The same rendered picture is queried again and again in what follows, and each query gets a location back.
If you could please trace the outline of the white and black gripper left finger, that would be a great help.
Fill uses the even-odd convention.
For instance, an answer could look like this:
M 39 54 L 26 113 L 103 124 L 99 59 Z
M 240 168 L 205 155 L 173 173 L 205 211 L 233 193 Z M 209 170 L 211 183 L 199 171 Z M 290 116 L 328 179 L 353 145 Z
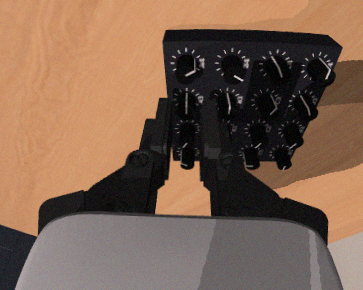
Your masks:
M 76 191 L 42 203 L 38 236 L 53 219 L 75 212 L 155 214 L 158 189 L 169 179 L 171 147 L 172 100 L 159 98 L 155 119 L 146 118 L 139 149 L 127 156 L 123 167 L 88 191 Z

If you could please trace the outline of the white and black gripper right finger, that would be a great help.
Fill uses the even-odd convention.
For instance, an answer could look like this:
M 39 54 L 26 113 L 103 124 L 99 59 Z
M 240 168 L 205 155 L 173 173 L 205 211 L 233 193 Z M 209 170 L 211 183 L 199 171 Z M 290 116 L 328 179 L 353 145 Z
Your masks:
M 281 198 L 232 153 L 227 121 L 218 121 L 214 99 L 202 101 L 199 129 L 200 182 L 210 191 L 211 216 L 292 220 L 316 230 L 328 246 L 328 218 L 315 207 Z M 218 194 L 218 195 L 217 195 Z

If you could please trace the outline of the black knob box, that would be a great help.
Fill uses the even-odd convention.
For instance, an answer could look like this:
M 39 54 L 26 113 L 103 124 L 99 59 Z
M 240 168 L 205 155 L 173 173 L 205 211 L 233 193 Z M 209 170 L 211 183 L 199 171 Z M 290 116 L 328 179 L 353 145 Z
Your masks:
M 248 170 L 260 162 L 289 169 L 309 122 L 318 116 L 325 88 L 336 78 L 343 49 L 324 34 L 230 29 L 165 30 L 162 44 L 173 161 L 185 170 L 199 161 L 206 99 L 215 100 L 218 121 L 228 124 L 232 153 Z

